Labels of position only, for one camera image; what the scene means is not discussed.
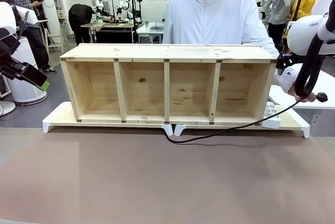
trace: brown tabletop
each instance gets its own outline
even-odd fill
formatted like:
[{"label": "brown tabletop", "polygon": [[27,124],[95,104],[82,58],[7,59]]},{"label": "brown tabletop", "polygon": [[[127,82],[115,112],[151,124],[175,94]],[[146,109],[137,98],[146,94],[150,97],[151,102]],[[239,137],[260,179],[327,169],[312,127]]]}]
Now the brown tabletop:
[{"label": "brown tabletop", "polygon": [[[198,137],[213,133],[188,131]],[[0,128],[0,218],[52,224],[333,223],[334,160],[313,139],[236,131]]]}]

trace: black jacket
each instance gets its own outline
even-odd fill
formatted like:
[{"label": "black jacket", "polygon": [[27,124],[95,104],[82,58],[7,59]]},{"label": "black jacket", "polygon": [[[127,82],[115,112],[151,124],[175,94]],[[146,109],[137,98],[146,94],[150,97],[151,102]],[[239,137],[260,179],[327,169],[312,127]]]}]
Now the black jacket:
[{"label": "black jacket", "polygon": [[86,19],[88,23],[91,21],[93,14],[94,11],[92,8],[83,4],[74,4],[69,10],[69,18],[71,16],[78,16]]}]

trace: plaid shirt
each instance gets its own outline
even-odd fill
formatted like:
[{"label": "plaid shirt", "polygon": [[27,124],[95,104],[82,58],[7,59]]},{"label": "plaid shirt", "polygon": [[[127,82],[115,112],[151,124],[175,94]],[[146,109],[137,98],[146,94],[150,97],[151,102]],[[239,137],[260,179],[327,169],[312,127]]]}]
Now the plaid shirt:
[{"label": "plaid shirt", "polygon": [[[32,9],[32,8],[30,7],[31,0],[12,0],[12,1],[13,1],[13,4],[14,4],[15,6],[19,6],[19,7],[27,8],[27,9]],[[19,23],[20,28],[21,28],[22,24],[23,24],[23,21],[21,21],[21,22]],[[38,23],[37,23],[37,24],[26,23],[24,29],[26,29],[26,28],[28,28],[28,27],[39,28],[39,24],[38,24]]]}]

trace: cabinet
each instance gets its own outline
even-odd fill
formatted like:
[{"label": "cabinet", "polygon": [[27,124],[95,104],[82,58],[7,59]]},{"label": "cabinet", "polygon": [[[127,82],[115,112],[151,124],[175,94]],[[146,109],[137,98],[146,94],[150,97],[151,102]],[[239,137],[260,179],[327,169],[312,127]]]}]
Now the cabinet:
[{"label": "cabinet", "polygon": [[78,122],[244,125],[276,59],[260,46],[81,44],[61,57]]}]

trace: yellow jacket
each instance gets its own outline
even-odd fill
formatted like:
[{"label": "yellow jacket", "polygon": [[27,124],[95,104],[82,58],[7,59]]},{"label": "yellow jacket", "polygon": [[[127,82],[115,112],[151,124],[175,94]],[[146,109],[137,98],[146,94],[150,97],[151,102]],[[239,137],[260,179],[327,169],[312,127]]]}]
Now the yellow jacket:
[{"label": "yellow jacket", "polygon": [[[301,4],[299,7],[299,12],[298,12],[298,19],[304,17],[304,16],[310,16],[312,13],[312,8],[315,4],[316,0],[301,0]],[[295,14],[295,10],[297,8],[298,0],[296,0],[294,7],[293,7],[293,12],[292,16]]]}]

